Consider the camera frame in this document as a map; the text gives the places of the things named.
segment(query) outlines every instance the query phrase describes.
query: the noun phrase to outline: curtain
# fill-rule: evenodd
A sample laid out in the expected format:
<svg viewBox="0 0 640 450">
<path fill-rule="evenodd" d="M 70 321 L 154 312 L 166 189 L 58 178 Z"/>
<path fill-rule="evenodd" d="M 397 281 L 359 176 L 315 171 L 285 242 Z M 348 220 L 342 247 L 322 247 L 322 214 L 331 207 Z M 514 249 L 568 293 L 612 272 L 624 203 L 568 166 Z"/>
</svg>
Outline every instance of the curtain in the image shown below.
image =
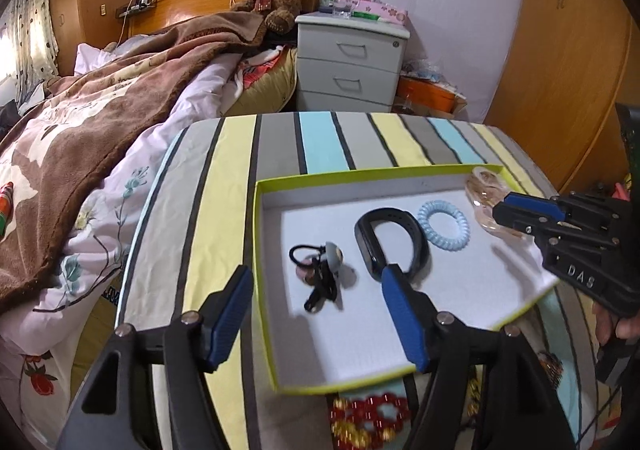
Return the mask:
<svg viewBox="0 0 640 450">
<path fill-rule="evenodd" d="M 41 81 L 58 74 L 58 43 L 49 0 L 11 0 L 7 31 L 15 51 L 16 100 L 22 103 Z"/>
</svg>

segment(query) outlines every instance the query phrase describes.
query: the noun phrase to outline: white drawer cabinet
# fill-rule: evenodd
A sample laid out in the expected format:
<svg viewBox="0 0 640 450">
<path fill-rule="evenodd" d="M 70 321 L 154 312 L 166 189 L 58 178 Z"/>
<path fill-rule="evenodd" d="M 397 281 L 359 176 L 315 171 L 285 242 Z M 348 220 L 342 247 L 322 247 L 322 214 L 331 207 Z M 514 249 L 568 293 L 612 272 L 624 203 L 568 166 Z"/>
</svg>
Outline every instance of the white drawer cabinet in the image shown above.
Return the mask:
<svg viewBox="0 0 640 450">
<path fill-rule="evenodd" d="M 298 23 L 299 110 L 389 112 L 409 32 L 330 14 Z"/>
</svg>

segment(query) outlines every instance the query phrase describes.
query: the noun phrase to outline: blue spiral hair tie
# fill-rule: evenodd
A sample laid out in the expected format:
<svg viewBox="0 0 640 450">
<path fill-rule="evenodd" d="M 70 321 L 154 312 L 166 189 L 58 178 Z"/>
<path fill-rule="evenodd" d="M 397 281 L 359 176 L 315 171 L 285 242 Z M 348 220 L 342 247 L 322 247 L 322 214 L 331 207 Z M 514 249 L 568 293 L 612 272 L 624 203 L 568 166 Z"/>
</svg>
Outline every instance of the blue spiral hair tie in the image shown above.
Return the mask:
<svg viewBox="0 0 640 450">
<path fill-rule="evenodd" d="M 437 213 L 447 214 L 456 220 L 458 231 L 460 232 L 459 236 L 451 239 L 441 236 L 433 229 L 429 224 L 429 218 Z M 417 219 L 427 236 L 427 240 L 434 246 L 447 250 L 448 252 L 458 252 L 468 244 L 471 237 L 471 230 L 469 229 L 469 223 L 466 221 L 465 215 L 453 204 L 447 203 L 446 201 L 426 202 L 420 207 L 420 210 L 418 210 Z"/>
</svg>

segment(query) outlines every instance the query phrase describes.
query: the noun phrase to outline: metal screw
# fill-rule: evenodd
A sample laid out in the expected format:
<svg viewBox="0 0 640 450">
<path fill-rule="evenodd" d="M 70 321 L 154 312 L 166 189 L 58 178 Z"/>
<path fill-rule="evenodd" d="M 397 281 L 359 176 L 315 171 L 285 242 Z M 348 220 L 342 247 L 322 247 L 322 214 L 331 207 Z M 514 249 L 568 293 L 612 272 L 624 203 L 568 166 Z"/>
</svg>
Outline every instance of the metal screw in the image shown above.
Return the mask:
<svg viewBox="0 0 640 450">
<path fill-rule="evenodd" d="M 440 325 L 451 325 L 456 319 L 449 311 L 441 311 L 436 315 L 436 320 Z"/>
<path fill-rule="evenodd" d="M 504 327 L 504 333 L 509 338 L 515 338 L 516 336 L 520 336 L 520 328 L 517 325 L 509 324 Z"/>
<path fill-rule="evenodd" d="M 200 313 L 197 311 L 187 311 L 180 317 L 180 322 L 186 325 L 196 324 L 200 321 Z"/>
<path fill-rule="evenodd" d="M 131 334 L 131 332 L 133 331 L 133 325 L 131 324 L 120 324 L 117 328 L 116 328 L 116 336 L 119 336 L 120 338 L 123 338 L 125 336 L 128 336 Z"/>
</svg>

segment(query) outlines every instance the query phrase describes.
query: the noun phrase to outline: teddy bear's foot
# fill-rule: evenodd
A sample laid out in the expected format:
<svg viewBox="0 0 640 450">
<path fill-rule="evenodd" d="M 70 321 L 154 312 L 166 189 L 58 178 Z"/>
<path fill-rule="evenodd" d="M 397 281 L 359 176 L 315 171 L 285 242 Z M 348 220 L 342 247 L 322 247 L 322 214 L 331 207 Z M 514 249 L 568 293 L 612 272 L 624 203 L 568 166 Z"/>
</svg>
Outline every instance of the teddy bear's foot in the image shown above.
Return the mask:
<svg viewBox="0 0 640 450">
<path fill-rule="evenodd" d="M 284 35 L 293 29 L 295 19 L 289 11 L 276 10 L 267 15 L 264 23 L 273 32 Z"/>
</svg>

